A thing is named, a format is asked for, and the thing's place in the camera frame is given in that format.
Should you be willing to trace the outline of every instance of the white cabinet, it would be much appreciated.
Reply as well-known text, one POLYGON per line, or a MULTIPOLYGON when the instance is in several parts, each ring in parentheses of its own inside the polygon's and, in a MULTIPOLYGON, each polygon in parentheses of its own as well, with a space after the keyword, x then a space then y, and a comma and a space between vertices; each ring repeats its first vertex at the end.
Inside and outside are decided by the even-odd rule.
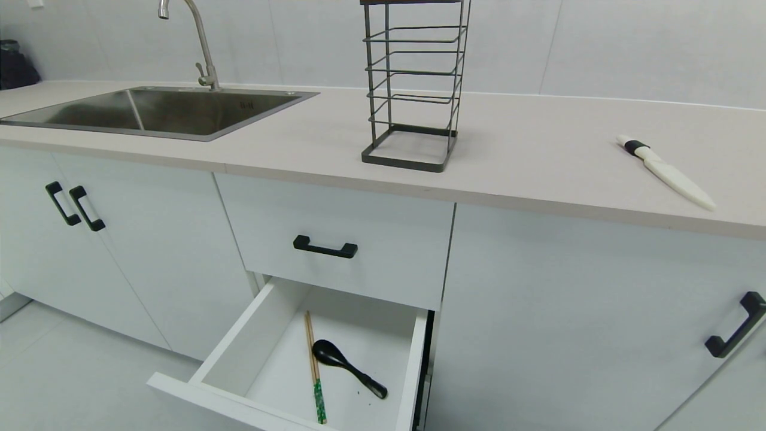
POLYGON ((204 360, 254 297, 213 174, 54 158, 170 348, 204 360))
POLYGON ((74 217, 72 187, 51 154, 0 147, 3 278, 51 307, 168 348, 99 236, 74 217))
POLYGON ((6 297, 12 293, 13 289, 11 289, 11 286, 5 282, 5 279, 0 278, 0 298, 6 297))
POLYGON ((439 309, 452 202, 216 178, 251 271, 439 309))
POLYGON ((705 340, 766 293, 764 262, 764 242, 458 205, 426 429, 655 429, 724 362, 705 340))
POLYGON ((425 374, 429 312, 272 278, 188 381, 155 373, 148 385, 218 429, 411 431, 425 374), (327 424, 317 423, 304 314, 314 337, 333 342, 388 388, 376 398, 348 371, 319 366, 327 424))
POLYGON ((658 431, 766 429, 766 326, 739 350, 658 431))

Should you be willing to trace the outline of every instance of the metal rack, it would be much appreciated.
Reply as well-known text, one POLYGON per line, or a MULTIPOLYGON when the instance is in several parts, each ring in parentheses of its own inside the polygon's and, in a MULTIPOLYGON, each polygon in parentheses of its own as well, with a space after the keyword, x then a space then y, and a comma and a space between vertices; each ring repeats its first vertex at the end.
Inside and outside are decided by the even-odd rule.
POLYGON ((458 120, 460 119, 460 98, 463 93, 463 69, 465 66, 471 1, 472 0, 360 0, 360 3, 365 7, 364 42, 367 44, 367 68, 365 70, 368 74, 369 83, 369 92, 367 93, 367 98, 370 101, 369 122, 372 125, 372 143, 362 151, 362 162, 435 173, 443 172, 447 167, 447 161, 452 155, 457 142, 457 125, 458 120), (456 25, 391 27, 391 5, 400 5, 404 3, 460 3, 460 20, 456 25), (371 30, 370 12, 371 6, 373 5, 382 5, 385 8, 385 28, 376 33, 372 33, 371 30), (433 36, 419 38, 417 36, 412 36, 417 33, 430 35, 434 32, 442 31, 450 33, 450 36, 446 38, 433 36), (373 47, 376 44, 383 44, 383 46, 385 46, 385 54, 380 58, 374 59, 373 47), (425 48, 396 49, 397 46, 406 47, 407 45, 422 46, 425 48), (442 71, 392 67, 391 64, 396 62, 397 58, 403 54, 415 54, 417 56, 454 55, 454 67, 442 71), (376 74, 385 74, 385 79, 376 82, 376 74), (417 94, 410 91, 394 92, 391 88, 391 79, 398 75, 441 77, 441 79, 444 79, 445 77, 446 79, 449 79, 449 77, 452 77, 451 88, 448 87, 443 93, 434 95, 417 94), (449 106, 449 120, 445 127, 425 127, 394 122, 392 108, 393 101, 449 106), (384 108, 387 108, 387 116, 381 113, 384 108), (445 138, 444 145, 446 152, 444 153, 444 160, 439 163, 429 163, 374 155, 373 152, 394 133, 419 133, 445 138))

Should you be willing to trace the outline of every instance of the spoon handle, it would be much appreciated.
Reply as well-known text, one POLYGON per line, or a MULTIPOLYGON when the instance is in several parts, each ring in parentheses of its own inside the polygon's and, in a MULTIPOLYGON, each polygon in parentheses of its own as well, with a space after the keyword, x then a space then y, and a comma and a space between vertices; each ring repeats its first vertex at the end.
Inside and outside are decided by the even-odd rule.
POLYGON ((354 367, 349 367, 348 370, 351 371, 351 374, 354 374, 354 376, 356 376, 356 378, 359 379, 359 381, 362 382, 362 384, 365 385, 367 389, 369 389, 376 397, 380 398, 381 400, 384 400, 385 397, 388 396, 388 389, 386 389, 385 386, 373 380, 372 377, 357 370, 354 367))

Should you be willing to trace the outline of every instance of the black plastic spoon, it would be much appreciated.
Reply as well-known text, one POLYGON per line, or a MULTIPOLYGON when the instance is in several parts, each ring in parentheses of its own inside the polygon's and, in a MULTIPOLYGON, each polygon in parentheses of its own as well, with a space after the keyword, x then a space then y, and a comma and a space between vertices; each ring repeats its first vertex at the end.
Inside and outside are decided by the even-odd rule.
POLYGON ((362 384, 365 385, 367 389, 372 391, 372 393, 374 393, 375 396, 381 400, 388 396, 388 389, 386 389, 385 386, 374 381, 372 377, 368 376, 367 374, 357 370, 353 365, 351 365, 351 363, 349 363, 348 360, 346 360, 345 356, 340 353, 340 349, 338 349, 333 343, 330 343, 327 340, 318 340, 311 347, 311 352, 314 354, 314 357, 316 357, 316 359, 322 364, 329 365, 331 367, 341 367, 347 369, 349 372, 351 372, 351 374, 356 376, 356 378, 359 379, 359 381, 362 382, 362 384))

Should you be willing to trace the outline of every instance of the drawer handle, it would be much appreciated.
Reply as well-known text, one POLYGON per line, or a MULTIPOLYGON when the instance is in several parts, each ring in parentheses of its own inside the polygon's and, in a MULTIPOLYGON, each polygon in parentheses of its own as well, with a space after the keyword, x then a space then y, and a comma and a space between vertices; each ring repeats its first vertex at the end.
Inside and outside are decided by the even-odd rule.
POLYGON ((69 196, 72 196, 74 205, 77 206, 77 211, 80 211, 80 214, 83 215, 83 218, 85 218, 85 223, 88 225, 90 230, 94 232, 98 232, 101 229, 106 228, 106 225, 103 223, 103 220, 101 219, 95 219, 91 221, 90 217, 88 217, 87 212, 85 212, 85 209, 80 203, 80 199, 84 198, 85 196, 88 196, 87 192, 85 192, 85 187, 77 186, 73 188, 72 190, 69 191, 69 196))
POLYGON ((755 324, 761 320, 761 317, 766 314, 766 301, 759 295, 758 292, 748 292, 739 301, 742 307, 748 312, 748 319, 737 329, 737 331, 729 338, 728 341, 723 341, 717 335, 713 335, 705 342, 705 347, 708 348, 710 354, 714 357, 726 357, 730 354, 737 344, 739 344, 745 335, 750 332, 755 324))
POLYGON ((61 208, 61 204, 58 202, 58 199, 56 199, 56 193, 60 192, 62 190, 61 184, 59 184, 58 181, 53 181, 52 183, 45 186, 45 191, 48 192, 48 195, 51 197, 51 200, 53 201, 53 204, 56 205, 56 208, 58 209, 58 213, 61 214, 61 217, 64 217, 64 221, 69 226, 74 226, 79 222, 82 222, 80 220, 80 216, 77 214, 67 215, 67 213, 64 212, 64 209, 61 208))
POLYGON ((359 247, 356 244, 346 242, 343 248, 340 250, 333 250, 332 248, 317 247, 315 245, 309 245, 311 238, 305 235, 298 235, 293 241, 293 247, 296 250, 303 250, 305 252, 319 253, 321 255, 337 256, 339 258, 350 259, 356 255, 356 251, 359 247))

